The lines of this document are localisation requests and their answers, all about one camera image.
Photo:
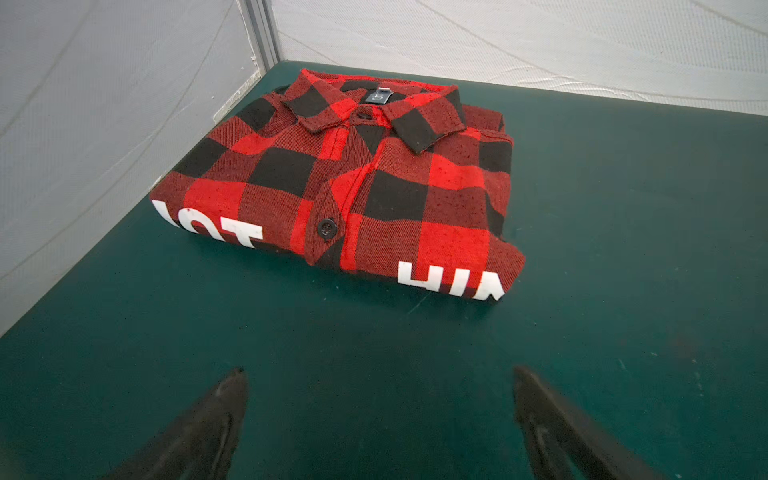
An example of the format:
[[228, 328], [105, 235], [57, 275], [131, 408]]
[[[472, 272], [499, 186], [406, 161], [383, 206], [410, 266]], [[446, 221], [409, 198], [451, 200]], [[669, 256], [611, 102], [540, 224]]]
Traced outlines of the red black plaid shirt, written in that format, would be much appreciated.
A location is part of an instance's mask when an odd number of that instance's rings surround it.
[[222, 121], [150, 193], [171, 225], [310, 265], [498, 301], [513, 141], [455, 85], [302, 70]]

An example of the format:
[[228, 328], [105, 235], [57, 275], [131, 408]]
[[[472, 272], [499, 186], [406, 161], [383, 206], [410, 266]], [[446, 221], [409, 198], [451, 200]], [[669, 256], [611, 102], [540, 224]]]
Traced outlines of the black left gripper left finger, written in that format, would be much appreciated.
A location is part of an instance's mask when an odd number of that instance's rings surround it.
[[225, 479], [239, 443], [249, 395], [237, 367], [105, 479]]

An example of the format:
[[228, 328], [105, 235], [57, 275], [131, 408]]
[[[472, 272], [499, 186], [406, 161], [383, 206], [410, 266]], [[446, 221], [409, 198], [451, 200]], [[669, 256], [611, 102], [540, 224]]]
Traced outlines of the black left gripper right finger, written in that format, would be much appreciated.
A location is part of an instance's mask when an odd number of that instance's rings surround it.
[[536, 479], [658, 479], [651, 468], [531, 368], [514, 368], [515, 418]]

